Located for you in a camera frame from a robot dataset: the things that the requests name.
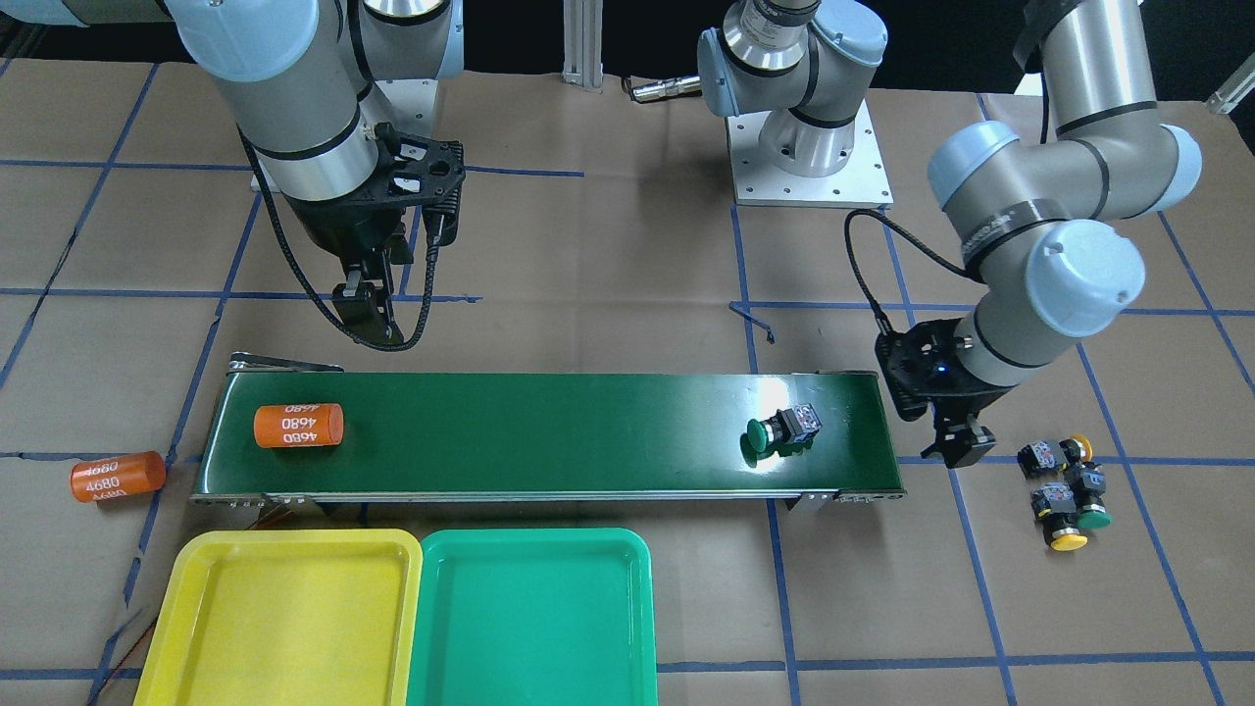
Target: tiled floor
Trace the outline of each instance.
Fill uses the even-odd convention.
[[[986,114],[1035,134],[1037,99],[868,102],[890,213],[954,257],[930,154]],[[1146,291],[986,413],[1001,440],[986,463],[921,463],[927,423],[891,420],[910,495],[880,505],[354,505],[289,527],[631,528],[654,556],[668,705],[1255,702],[1255,158],[1200,104],[1163,113],[1202,143],[1199,191],[1117,223]],[[734,208],[723,128],[699,100],[471,74],[446,85],[438,130],[476,166],[461,234],[427,337],[379,355],[301,298],[198,69],[0,69],[0,703],[92,698],[156,617],[178,548],[252,519],[186,503],[231,350],[356,371],[875,367],[842,213]],[[287,222],[330,287],[335,262]],[[981,293],[871,221],[856,232],[899,326]],[[1012,455],[1077,431],[1106,463],[1116,524],[1053,554]],[[67,493],[75,459],[148,449],[172,463],[159,495]],[[131,702],[144,655],[99,703]]]

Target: orange cylinder with text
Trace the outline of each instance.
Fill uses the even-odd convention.
[[[344,410],[334,403],[266,405],[252,418],[252,439],[262,449],[339,446],[344,439]]]
[[[156,451],[85,461],[70,469],[70,493],[79,503],[152,493],[163,485],[166,463]]]

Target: yellow bin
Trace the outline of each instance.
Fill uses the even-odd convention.
[[[203,534],[174,562],[136,706],[404,706],[422,564],[393,529]]]

